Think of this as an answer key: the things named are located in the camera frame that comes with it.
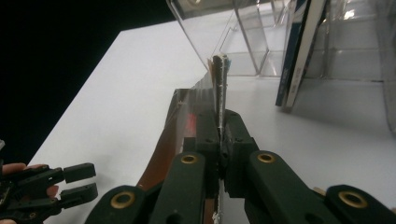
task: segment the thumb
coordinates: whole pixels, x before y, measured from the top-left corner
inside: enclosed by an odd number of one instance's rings
[[[13,220],[10,219],[5,219],[5,220],[0,220],[0,224],[17,224]]]

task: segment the book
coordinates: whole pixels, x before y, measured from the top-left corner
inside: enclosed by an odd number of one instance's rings
[[[297,59],[291,76],[289,93],[286,107],[292,107],[296,99],[301,81],[309,63],[310,53],[312,52],[315,36],[323,16],[324,7],[327,0],[313,0],[310,3],[307,18],[304,26],[303,37],[301,39]]]
[[[298,49],[300,48],[303,37],[303,30],[308,15],[308,9],[311,0],[291,0],[289,6],[288,36],[286,43],[286,52],[283,60],[282,75],[279,81],[279,88],[276,97],[276,105],[282,106],[285,101],[290,83],[291,75],[294,71],[294,65],[297,60]]]

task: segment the white table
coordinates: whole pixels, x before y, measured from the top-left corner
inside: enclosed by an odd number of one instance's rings
[[[99,197],[45,223],[83,223],[102,195],[135,185],[163,130],[174,89],[205,74],[176,22],[119,34],[32,160],[95,164]],[[308,187],[348,184],[396,207],[396,137],[380,83],[306,80],[291,113],[275,107],[279,79],[230,77],[227,107],[263,150],[279,154]],[[247,223],[242,200],[225,200],[224,223]]]

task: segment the white surface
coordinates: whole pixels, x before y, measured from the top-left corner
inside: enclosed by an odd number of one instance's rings
[[[97,177],[88,182],[97,183],[99,197],[45,223],[83,223],[107,191],[135,185],[174,89],[192,87],[204,73],[176,22],[121,32],[31,162],[93,162]],[[278,79],[229,78],[227,107],[259,147],[283,157],[310,188],[348,184],[396,207],[396,138],[381,84],[307,80],[292,113],[275,107],[277,86]],[[246,223],[240,207],[241,200],[226,201],[224,223]]]

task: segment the black background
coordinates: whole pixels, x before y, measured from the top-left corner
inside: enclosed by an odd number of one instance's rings
[[[33,158],[120,31],[174,19],[165,0],[1,1],[0,158]]]

